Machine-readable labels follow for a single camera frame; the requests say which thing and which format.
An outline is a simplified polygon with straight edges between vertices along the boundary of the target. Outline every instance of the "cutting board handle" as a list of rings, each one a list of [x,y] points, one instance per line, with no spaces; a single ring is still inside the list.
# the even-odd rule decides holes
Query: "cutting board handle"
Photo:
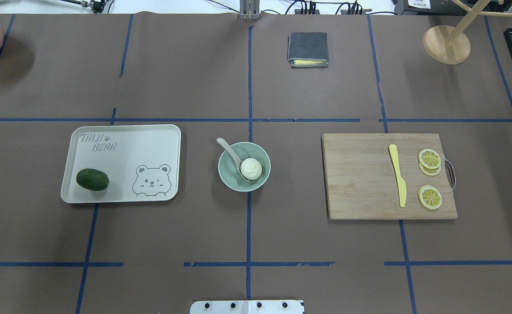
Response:
[[[450,174],[450,187],[452,188],[452,192],[454,192],[454,188],[456,187],[456,172],[454,171],[454,167],[452,163],[444,156],[444,163],[448,168],[448,173]]]

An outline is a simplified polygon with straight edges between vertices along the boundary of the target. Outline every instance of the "gray towel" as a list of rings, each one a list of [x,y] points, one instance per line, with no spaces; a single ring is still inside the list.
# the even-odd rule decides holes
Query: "gray towel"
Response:
[[[314,68],[330,65],[327,33],[292,32],[289,34],[287,59],[295,68]]]

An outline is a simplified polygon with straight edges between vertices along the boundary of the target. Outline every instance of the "white tray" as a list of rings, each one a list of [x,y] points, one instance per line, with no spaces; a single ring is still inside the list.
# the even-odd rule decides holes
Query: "white tray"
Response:
[[[168,201],[178,192],[180,141],[176,125],[84,126],[70,140],[60,195],[67,203]],[[108,175],[103,191],[80,187],[92,168]]]

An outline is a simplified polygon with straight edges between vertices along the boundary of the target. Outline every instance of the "yellow knife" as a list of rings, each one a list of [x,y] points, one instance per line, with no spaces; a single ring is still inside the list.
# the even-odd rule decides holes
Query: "yellow knife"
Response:
[[[399,206],[401,208],[405,207],[405,201],[407,201],[407,183],[401,177],[401,172],[399,171],[399,155],[397,153],[397,146],[394,144],[390,144],[389,146],[390,157],[392,159],[392,164],[394,165],[395,178],[397,179],[397,189],[399,191]]]

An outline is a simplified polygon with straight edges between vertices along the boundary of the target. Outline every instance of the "white spoon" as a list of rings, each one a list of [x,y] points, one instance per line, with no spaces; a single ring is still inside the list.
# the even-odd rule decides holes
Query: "white spoon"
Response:
[[[234,163],[236,163],[236,169],[238,169],[238,173],[240,174],[242,179],[244,179],[244,181],[246,181],[248,183],[256,182],[256,180],[246,179],[246,177],[244,177],[244,175],[242,175],[242,172],[240,171],[240,165],[242,164],[242,161],[240,160],[238,155],[236,155],[236,153],[234,152],[232,147],[230,147],[230,145],[228,145],[227,141],[225,141],[224,139],[219,137],[217,139],[217,142],[229,153],[229,155],[232,157],[232,159],[234,159]]]

